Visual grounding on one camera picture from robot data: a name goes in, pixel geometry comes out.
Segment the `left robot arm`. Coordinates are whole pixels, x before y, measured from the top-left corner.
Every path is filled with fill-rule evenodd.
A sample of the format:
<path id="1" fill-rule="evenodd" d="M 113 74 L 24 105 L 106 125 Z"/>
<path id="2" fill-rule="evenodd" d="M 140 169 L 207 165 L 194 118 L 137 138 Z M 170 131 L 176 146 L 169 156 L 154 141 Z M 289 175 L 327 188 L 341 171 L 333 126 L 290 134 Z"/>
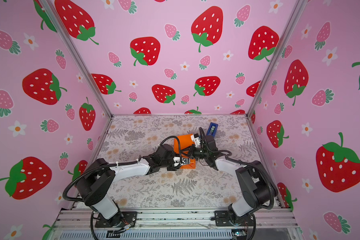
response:
<path id="1" fill-rule="evenodd" d="M 172 146 L 164 144 L 147 156 L 140 156 L 134 162 L 108 163 L 104 159 L 96 160 L 90 168 L 76 179 L 75 186 L 82 201 L 107 221 L 121 220 L 122 213 L 114 200 L 108 195 L 110 186 L 119 180 L 145 176 L 158 172 L 162 168 L 177 171 L 190 163 L 187 156 L 175 153 Z"/>

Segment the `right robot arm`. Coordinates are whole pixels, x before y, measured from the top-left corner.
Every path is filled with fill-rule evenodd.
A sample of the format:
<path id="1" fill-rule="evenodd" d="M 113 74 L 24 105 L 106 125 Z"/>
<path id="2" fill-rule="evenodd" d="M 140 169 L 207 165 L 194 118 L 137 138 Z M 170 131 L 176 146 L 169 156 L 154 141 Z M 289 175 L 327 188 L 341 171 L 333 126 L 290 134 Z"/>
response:
<path id="1" fill-rule="evenodd" d="M 191 159 L 204 160 L 216 171 L 237 178 L 242 196 L 228 207 L 231 221 L 237 221 L 260 209 L 271 210 L 274 207 L 278 190 L 261 162 L 233 159 L 232 152 L 218 150 L 212 136 L 186 135 L 181 145 L 185 146 L 182 153 Z"/>

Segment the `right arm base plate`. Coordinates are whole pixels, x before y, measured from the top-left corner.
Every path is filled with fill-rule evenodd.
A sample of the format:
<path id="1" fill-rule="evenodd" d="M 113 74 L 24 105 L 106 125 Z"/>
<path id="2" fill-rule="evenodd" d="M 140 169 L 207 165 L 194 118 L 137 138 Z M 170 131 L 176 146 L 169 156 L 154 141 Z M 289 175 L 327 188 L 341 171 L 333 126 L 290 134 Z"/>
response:
<path id="1" fill-rule="evenodd" d="M 254 215 L 236 216 L 233 211 L 215 211 L 210 218 L 218 227 L 254 227 L 256 218 Z"/>

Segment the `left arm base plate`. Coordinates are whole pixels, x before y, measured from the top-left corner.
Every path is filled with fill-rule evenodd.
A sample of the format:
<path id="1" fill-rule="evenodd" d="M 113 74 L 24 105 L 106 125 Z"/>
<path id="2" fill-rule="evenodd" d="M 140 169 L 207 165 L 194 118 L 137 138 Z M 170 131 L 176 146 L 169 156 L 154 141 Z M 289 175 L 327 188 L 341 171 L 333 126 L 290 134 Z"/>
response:
<path id="1" fill-rule="evenodd" d="M 116 213 L 107 220 L 101 213 L 97 217 L 96 228 L 124 228 L 134 227 L 136 224 L 138 212 L 122 211 Z"/>

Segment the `aluminium front rail frame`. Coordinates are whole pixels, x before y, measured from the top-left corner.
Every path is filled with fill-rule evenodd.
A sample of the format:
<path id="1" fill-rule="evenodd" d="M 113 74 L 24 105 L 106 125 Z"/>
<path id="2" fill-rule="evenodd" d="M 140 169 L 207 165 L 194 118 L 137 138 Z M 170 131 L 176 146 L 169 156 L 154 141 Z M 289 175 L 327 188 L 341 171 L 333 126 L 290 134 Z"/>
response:
<path id="1" fill-rule="evenodd" d="M 293 213 L 260 210 L 234 226 L 226 208 L 124 208 L 125 232 L 101 222 L 90 209 L 61 211 L 46 240 L 303 240 Z"/>

